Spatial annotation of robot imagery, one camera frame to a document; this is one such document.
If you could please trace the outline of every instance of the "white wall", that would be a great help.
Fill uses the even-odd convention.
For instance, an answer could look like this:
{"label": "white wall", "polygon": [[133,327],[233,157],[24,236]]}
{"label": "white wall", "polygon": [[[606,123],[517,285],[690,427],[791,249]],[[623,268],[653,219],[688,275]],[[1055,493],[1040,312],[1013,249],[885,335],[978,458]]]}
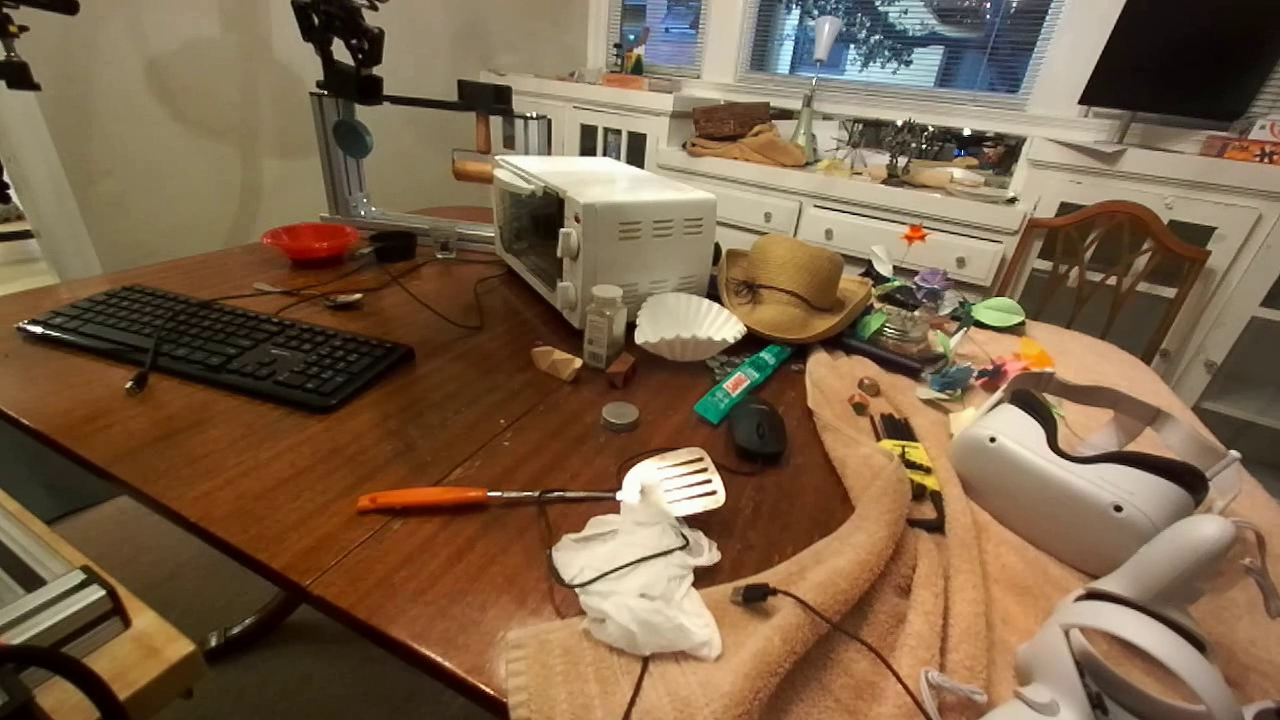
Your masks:
{"label": "white wall", "polygon": [[[455,78],[480,68],[579,68],[583,3],[392,0],[363,18],[386,34],[386,92],[450,101]],[[307,107],[319,61],[286,0],[83,0],[79,18],[24,10],[21,22],[31,24],[21,52],[44,83],[48,138],[104,268],[243,246],[322,211]],[[446,175],[471,115],[375,107],[363,121],[378,206],[485,201]]]}

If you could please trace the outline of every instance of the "red bowl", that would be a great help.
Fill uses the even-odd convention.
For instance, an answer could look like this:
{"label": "red bowl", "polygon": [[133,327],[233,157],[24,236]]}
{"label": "red bowl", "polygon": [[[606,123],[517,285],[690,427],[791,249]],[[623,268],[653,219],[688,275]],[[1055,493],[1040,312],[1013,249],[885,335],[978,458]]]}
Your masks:
{"label": "red bowl", "polygon": [[340,264],[360,249],[351,223],[279,223],[263,233],[263,246],[286,255],[293,264]]}

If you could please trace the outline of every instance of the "television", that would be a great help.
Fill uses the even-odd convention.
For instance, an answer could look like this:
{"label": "television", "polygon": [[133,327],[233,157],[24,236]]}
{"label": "television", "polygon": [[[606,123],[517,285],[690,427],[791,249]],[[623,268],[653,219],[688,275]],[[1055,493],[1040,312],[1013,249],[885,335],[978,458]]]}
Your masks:
{"label": "television", "polygon": [[1238,121],[1280,61],[1280,0],[1122,0],[1089,107]]}

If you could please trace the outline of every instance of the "spatula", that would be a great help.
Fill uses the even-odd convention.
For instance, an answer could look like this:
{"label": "spatula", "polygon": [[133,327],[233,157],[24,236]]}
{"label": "spatula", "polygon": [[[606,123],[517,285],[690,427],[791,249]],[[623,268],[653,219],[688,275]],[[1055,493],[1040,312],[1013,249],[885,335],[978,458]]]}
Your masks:
{"label": "spatula", "polygon": [[672,518],[698,518],[723,509],[723,482],[717,461],[704,450],[672,450],[644,458],[623,473],[621,493],[579,493],[579,488],[384,488],[363,493],[357,513],[455,513],[455,509],[488,509],[488,504],[589,504],[589,499],[621,499],[639,504],[647,493]]}

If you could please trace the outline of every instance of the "window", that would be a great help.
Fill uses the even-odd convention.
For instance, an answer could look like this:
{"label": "window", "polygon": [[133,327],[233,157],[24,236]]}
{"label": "window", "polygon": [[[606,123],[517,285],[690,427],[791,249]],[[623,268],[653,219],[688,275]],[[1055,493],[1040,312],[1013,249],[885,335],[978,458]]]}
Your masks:
{"label": "window", "polygon": [[1018,95],[1055,0],[758,0],[750,73]]}
{"label": "window", "polygon": [[621,0],[614,58],[644,49],[647,73],[688,78],[698,52],[698,0]]}

